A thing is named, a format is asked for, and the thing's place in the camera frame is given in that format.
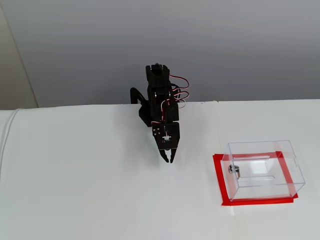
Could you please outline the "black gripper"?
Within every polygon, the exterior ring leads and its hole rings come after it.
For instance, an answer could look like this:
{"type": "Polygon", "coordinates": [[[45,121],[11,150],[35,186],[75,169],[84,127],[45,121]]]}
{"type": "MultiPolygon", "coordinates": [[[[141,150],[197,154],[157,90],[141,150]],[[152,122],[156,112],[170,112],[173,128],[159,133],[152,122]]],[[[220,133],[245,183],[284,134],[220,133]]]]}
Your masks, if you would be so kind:
{"type": "Polygon", "coordinates": [[[180,141],[180,125],[178,122],[156,123],[152,125],[152,135],[161,157],[166,163],[173,163],[180,141]],[[166,151],[170,150],[170,159],[166,151]]]}

